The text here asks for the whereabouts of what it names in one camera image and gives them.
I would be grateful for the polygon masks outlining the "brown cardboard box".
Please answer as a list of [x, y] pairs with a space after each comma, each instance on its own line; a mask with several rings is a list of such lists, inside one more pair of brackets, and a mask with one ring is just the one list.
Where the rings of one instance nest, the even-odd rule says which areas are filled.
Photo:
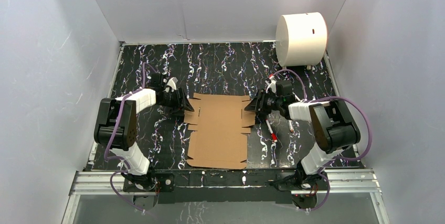
[[191, 167], [244, 169], [247, 167], [247, 140], [256, 115], [245, 110], [247, 95], [194, 93], [193, 112], [184, 122], [191, 131], [187, 164]]

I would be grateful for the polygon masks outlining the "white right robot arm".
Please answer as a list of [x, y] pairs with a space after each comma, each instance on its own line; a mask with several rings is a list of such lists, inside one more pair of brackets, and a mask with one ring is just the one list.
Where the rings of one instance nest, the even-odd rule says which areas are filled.
[[287, 120], [311, 123], [315, 144], [296, 168], [296, 184], [310, 189], [316, 175], [343, 150], [361, 140], [361, 133], [348, 108], [352, 101], [343, 97], [327, 97], [311, 102], [298, 101], [290, 81], [270, 81], [245, 107], [245, 111], [267, 116], [278, 111]]

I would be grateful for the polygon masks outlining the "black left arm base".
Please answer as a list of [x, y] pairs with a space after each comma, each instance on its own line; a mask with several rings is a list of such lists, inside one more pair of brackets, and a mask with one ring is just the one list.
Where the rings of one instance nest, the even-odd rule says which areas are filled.
[[124, 173], [123, 191], [133, 193], [133, 203], [145, 210], [157, 205], [160, 193], [171, 193], [175, 186], [175, 176], [167, 172], [149, 170], [146, 175]]

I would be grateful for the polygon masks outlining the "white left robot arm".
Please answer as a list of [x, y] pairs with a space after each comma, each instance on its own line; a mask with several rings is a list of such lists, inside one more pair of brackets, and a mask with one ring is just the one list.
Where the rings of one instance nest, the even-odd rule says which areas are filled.
[[125, 173], [137, 176], [143, 190], [156, 186], [157, 177], [149, 172], [150, 161], [137, 145], [137, 115], [154, 105], [169, 108], [171, 114], [183, 115], [194, 109], [178, 80], [167, 74], [154, 73], [147, 86], [118, 98], [103, 98], [94, 128], [94, 141], [105, 147], [104, 159], [117, 159]]

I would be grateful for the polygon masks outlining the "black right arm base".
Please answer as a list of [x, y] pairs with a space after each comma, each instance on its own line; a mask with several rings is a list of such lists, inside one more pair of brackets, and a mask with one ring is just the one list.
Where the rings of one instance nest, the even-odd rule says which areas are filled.
[[[306, 212], [319, 209], [326, 202], [331, 185], [325, 172], [307, 175], [305, 172], [278, 174], [276, 180], [269, 183], [279, 191], [299, 191], [292, 194], [292, 202], [297, 210]], [[318, 202], [317, 194], [321, 189], [326, 189], [325, 197]]]

